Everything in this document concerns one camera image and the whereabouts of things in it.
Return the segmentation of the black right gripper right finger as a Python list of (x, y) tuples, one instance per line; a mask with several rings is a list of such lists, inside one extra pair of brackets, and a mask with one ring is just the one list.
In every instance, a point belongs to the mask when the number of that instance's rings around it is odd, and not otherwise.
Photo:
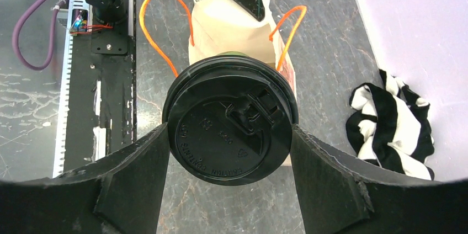
[(306, 233), (467, 232), (467, 180), (443, 183), (389, 171), (298, 125), (290, 154)]

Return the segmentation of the brown paper takeout bag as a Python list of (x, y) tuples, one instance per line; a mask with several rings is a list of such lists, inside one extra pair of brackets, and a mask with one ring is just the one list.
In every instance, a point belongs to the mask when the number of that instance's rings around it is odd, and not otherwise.
[(233, 0), (201, 0), (186, 9), (189, 66), (222, 52), (242, 52), (279, 72), (296, 98), (295, 70), (288, 53), (291, 42), (282, 39), (282, 22), (273, 19), (269, 2), (263, 0), (266, 12), (262, 21)]

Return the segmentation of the black plastic cup lid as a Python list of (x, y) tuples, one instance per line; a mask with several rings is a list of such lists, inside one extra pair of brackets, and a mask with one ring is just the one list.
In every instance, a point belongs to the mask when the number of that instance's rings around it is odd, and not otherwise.
[(293, 90), (275, 69), (251, 57), (218, 55), (177, 76), (162, 121), (172, 155), (189, 173), (239, 186), (284, 163), (299, 110)]

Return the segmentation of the green paper coffee cup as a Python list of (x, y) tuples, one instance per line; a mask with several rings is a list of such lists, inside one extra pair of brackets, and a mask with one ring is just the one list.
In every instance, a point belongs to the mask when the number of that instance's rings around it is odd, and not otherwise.
[(238, 52), (238, 51), (222, 52), (222, 53), (218, 54), (218, 56), (243, 56), (243, 57), (248, 57), (247, 54), (244, 54), (244, 53)]

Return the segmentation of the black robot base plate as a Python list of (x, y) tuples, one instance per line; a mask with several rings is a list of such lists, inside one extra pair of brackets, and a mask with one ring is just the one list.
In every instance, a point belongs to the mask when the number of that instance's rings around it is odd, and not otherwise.
[(58, 173), (84, 166), (136, 140), (135, 0), (127, 18), (71, 39), (65, 148)]

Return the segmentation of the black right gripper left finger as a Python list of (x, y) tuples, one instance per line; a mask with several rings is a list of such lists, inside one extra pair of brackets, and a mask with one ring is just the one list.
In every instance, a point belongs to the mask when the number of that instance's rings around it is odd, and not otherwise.
[(156, 233), (169, 160), (162, 124), (56, 178), (1, 182), (2, 233)]

